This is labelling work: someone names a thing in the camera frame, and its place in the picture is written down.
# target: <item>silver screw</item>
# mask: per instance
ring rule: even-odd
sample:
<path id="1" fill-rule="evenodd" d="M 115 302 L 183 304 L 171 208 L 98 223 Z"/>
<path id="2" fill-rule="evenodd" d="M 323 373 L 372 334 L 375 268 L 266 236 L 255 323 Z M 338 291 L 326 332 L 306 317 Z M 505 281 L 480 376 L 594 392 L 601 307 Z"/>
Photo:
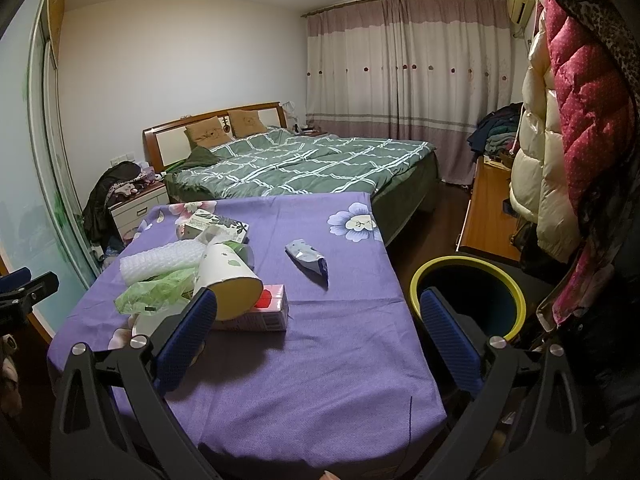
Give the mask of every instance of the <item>silver screw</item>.
<path id="1" fill-rule="evenodd" d="M 502 350 L 507 346 L 507 342 L 503 337 L 499 335 L 494 335 L 489 338 L 489 344 L 497 350 Z"/>
<path id="2" fill-rule="evenodd" d="M 555 343 L 549 347 L 549 351 L 556 357 L 562 357 L 564 355 L 564 348 Z"/>
<path id="3" fill-rule="evenodd" d="M 71 349 L 71 353 L 73 355 L 82 355 L 86 350 L 86 345 L 84 343 L 76 343 L 74 347 Z"/>
<path id="4" fill-rule="evenodd" d="M 131 348 L 139 349 L 146 345 L 146 336 L 145 335 L 137 335 L 131 339 L 129 342 Z"/>

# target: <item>trash can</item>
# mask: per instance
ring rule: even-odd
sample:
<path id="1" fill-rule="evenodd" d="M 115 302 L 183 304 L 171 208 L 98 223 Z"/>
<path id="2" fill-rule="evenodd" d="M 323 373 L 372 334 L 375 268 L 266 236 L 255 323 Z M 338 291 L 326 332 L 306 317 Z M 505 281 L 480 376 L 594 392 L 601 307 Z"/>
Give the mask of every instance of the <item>trash can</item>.
<path id="1" fill-rule="evenodd" d="M 502 269 L 470 256 L 443 256 L 427 262 L 411 280 L 410 300 L 420 319 L 420 295 L 435 286 L 459 314 L 475 320 L 487 337 L 512 340 L 525 320 L 520 287 Z"/>

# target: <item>pink and white curtain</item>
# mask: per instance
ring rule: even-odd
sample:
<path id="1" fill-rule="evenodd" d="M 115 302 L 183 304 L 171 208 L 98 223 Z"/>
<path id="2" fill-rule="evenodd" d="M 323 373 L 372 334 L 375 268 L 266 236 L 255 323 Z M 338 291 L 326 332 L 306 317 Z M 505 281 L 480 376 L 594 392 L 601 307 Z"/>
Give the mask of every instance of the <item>pink and white curtain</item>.
<path id="1" fill-rule="evenodd" d="M 466 138 L 511 101 L 504 0 L 372 0 L 308 18 L 306 121 L 341 137 L 428 140 L 470 184 Z"/>

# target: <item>headboard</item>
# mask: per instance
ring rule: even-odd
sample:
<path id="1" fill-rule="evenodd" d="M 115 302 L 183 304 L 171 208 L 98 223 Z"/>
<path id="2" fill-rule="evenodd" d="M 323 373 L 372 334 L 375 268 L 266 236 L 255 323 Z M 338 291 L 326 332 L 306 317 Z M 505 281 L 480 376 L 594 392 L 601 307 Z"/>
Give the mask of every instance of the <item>headboard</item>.
<path id="1" fill-rule="evenodd" d="M 176 121 L 159 124 L 158 126 L 142 131 L 149 163 L 154 167 L 156 173 L 164 171 L 167 166 L 174 162 L 184 160 L 191 153 L 189 141 L 184 134 L 186 126 L 217 116 L 220 118 L 220 122 L 226 133 L 230 135 L 229 110 L 258 110 L 258 116 L 265 126 L 280 125 L 283 128 L 287 127 L 287 120 L 279 103 L 263 103 L 259 105 L 226 108 L 225 110 L 187 116 Z"/>

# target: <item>purple tablecloth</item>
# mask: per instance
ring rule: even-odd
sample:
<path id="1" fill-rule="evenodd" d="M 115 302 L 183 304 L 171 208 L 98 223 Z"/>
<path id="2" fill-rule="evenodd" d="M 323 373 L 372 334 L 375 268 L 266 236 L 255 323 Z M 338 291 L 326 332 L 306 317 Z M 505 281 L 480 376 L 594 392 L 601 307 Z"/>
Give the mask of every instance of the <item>purple tablecloth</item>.
<path id="1" fill-rule="evenodd" d="M 255 272 L 266 285 L 283 283 L 290 305 L 286 334 L 211 332 L 166 397 L 220 471 L 243 480 L 318 480 L 328 469 L 343 479 L 384 480 L 409 469 L 440 429 L 438 389 L 384 244 L 374 231 L 345 226 L 363 208 L 370 201 L 360 192 L 218 201 L 216 213 L 250 225 Z M 167 206 L 154 209 L 151 227 L 123 255 L 175 241 L 176 219 Z M 286 255 L 284 245 L 297 238 L 326 257 L 328 289 Z M 126 327 L 128 316 L 113 304 L 124 290 L 115 262 L 53 339 L 53 380 L 76 342 L 104 350 Z M 115 396 L 130 416 L 123 391 Z"/>

